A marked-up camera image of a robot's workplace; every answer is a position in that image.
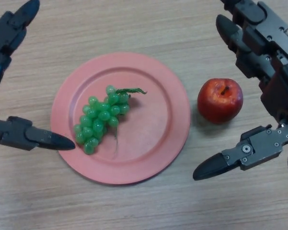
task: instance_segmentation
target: grape bunch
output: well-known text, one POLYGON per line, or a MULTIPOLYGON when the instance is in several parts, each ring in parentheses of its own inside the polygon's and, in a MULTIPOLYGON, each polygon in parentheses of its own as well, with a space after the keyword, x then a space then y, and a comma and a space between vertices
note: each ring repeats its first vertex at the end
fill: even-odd
POLYGON ((91 96, 88 104, 83 108, 83 115, 80 117, 79 124, 73 127, 76 142, 83 146, 85 154, 92 155, 95 148, 101 143, 102 138, 107 133, 108 128, 117 128, 118 117, 126 115, 129 110, 129 93, 140 92, 137 89, 115 89, 114 86, 106 87, 106 98, 103 102, 97 97, 91 96))

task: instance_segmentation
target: wooden table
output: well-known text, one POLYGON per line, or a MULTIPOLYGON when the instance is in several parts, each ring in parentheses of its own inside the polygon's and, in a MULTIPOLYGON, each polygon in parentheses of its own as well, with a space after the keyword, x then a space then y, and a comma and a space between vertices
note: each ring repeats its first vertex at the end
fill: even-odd
MULTIPOLYGON (((0 0, 0 16, 24 0, 0 0)), ((288 0, 265 0, 288 23, 288 0)), ((196 119, 176 161, 136 186, 111 187, 75 174, 50 150, 0 146, 0 230, 288 230, 287 154, 248 171, 194 182, 206 158, 240 134, 273 124, 257 79, 235 67, 221 40, 219 0, 42 0, 0 86, 0 119, 31 119, 50 129, 51 105, 83 62, 114 51, 143 53, 170 67, 191 105, 210 78, 232 78, 244 106, 227 127, 196 119)))

